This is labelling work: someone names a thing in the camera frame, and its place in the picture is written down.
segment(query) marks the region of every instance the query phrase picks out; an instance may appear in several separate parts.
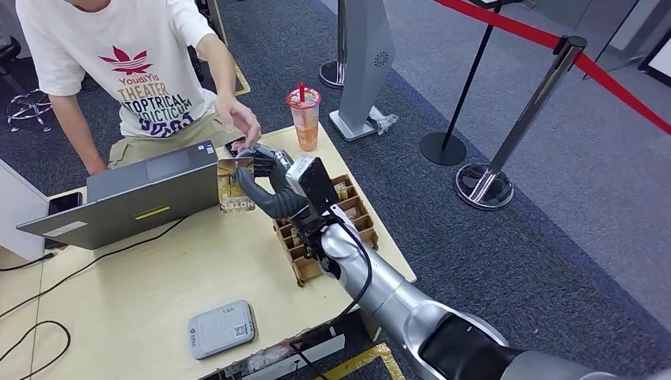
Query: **man's hand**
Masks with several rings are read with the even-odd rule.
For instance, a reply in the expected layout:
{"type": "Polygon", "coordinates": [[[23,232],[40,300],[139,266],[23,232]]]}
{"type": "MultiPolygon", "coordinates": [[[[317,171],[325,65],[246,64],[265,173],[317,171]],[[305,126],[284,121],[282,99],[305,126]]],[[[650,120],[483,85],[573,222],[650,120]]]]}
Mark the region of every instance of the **man's hand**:
{"type": "Polygon", "coordinates": [[[106,172],[109,170],[109,168],[107,167],[107,165],[105,165],[104,161],[101,159],[99,162],[92,164],[90,167],[86,166],[86,170],[89,171],[90,175],[93,175],[106,172]]]}
{"type": "Polygon", "coordinates": [[[224,94],[217,96],[214,109],[217,110],[224,128],[235,127],[245,134],[244,141],[233,143],[234,150],[254,145],[261,138],[261,126],[256,120],[256,115],[235,97],[224,94]]]}

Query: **red leaf logo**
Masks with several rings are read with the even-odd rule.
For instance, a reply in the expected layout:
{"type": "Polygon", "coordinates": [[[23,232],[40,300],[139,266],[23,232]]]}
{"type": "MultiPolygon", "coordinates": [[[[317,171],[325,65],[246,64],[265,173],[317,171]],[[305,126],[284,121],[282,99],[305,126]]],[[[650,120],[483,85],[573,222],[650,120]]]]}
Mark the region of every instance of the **red leaf logo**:
{"type": "Polygon", "coordinates": [[[112,48],[114,49],[114,56],[119,60],[119,62],[129,62],[129,61],[131,61],[131,57],[129,57],[128,54],[126,54],[125,51],[119,49],[116,46],[112,46],[112,48]]]}
{"type": "Polygon", "coordinates": [[[118,47],[112,46],[112,50],[114,52],[114,56],[116,57],[116,59],[102,56],[98,57],[103,61],[105,61],[106,63],[113,65],[114,68],[112,69],[112,71],[125,73],[126,75],[146,74],[145,70],[153,66],[152,63],[146,62],[147,58],[146,51],[140,51],[131,60],[131,57],[125,51],[119,49],[118,47]]]}

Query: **silver stanchion post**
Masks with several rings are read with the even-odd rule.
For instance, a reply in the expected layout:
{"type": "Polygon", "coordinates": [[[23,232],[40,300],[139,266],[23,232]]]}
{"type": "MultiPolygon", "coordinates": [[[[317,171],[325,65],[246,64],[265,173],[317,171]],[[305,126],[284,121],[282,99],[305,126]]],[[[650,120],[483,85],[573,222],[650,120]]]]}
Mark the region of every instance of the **silver stanchion post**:
{"type": "Polygon", "coordinates": [[[586,45],[587,41],[582,37],[562,37],[554,51],[557,55],[555,62],[522,111],[491,164],[468,164],[459,169],[456,179],[457,194],[466,203],[483,210],[496,210],[513,199],[514,186],[502,171],[503,166],[552,95],[559,80],[573,66],[586,45]]]}
{"type": "Polygon", "coordinates": [[[319,69],[319,79],[327,86],[342,89],[345,86],[345,0],[338,0],[338,59],[326,62],[319,69]]]}

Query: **floor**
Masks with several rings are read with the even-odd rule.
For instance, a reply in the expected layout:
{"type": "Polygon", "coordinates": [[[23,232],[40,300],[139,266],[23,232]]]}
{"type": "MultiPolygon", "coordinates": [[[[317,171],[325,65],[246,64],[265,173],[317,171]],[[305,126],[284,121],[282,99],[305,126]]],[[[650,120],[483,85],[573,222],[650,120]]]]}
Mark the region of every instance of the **floor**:
{"type": "MultiPolygon", "coordinates": [[[[334,14],[317,0],[219,4],[252,88],[241,101],[271,131],[291,124],[281,100],[296,83],[323,94],[322,123],[427,294],[484,317],[517,347],[632,376],[671,367],[662,254],[671,237],[651,232],[668,221],[668,200],[656,194],[668,181],[657,174],[668,170],[668,136],[574,70],[506,167],[521,191],[504,210],[477,211],[452,189],[458,168],[429,164],[418,144],[446,128],[482,25],[427,0],[385,1],[398,56],[377,105],[401,119],[387,135],[348,143],[328,126],[339,92],[317,82],[317,68],[335,55],[334,14]],[[310,33],[295,32],[305,25],[310,33]]],[[[503,13],[563,33],[524,6],[503,13]]],[[[457,125],[468,162],[495,153],[551,60],[543,48],[494,33],[457,125]]],[[[30,86],[29,63],[13,69],[30,86]]],[[[671,120],[671,89],[635,70],[614,75],[671,120]]],[[[8,96],[0,89],[0,99],[8,96]]],[[[119,138],[118,106],[100,90],[79,100],[106,158],[119,138]]],[[[0,158],[47,194],[84,183],[59,128],[3,129],[0,158]]]]}
{"type": "MultiPolygon", "coordinates": [[[[336,9],[336,0],[324,2],[336,9]]],[[[620,9],[610,2],[610,12],[625,14],[630,2],[620,9]]],[[[385,5],[396,42],[394,69],[450,118],[485,25],[436,2],[385,5]]],[[[522,4],[502,13],[556,34],[571,32],[522,4]]],[[[605,22],[597,14],[589,9],[575,31],[588,36],[593,58],[608,38],[594,32],[605,22]]],[[[604,29],[614,27],[608,21],[604,29]]],[[[492,158],[552,59],[544,47],[495,30],[457,129],[492,158]]],[[[671,120],[671,88],[631,66],[612,75],[671,120]]],[[[573,70],[506,166],[515,184],[667,329],[671,235],[662,231],[671,223],[671,198],[663,190],[671,186],[670,163],[670,136],[573,70]]]]}

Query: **plastic cup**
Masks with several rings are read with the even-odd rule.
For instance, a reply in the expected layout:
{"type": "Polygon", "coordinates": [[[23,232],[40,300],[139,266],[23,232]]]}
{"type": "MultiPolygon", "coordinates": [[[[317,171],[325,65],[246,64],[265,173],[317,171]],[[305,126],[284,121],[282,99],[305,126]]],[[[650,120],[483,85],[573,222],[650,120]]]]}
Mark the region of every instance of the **plastic cup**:
{"type": "Polygon", "coordinates": [[[301,89],[295,89],[286,96],[286,103],[291,108],[294,126],[301,150],[310,152],[317,148],[319,134],[319,103],[320,94],[315,89],[303,89],[304,100],[301,101],[301,89]]]}

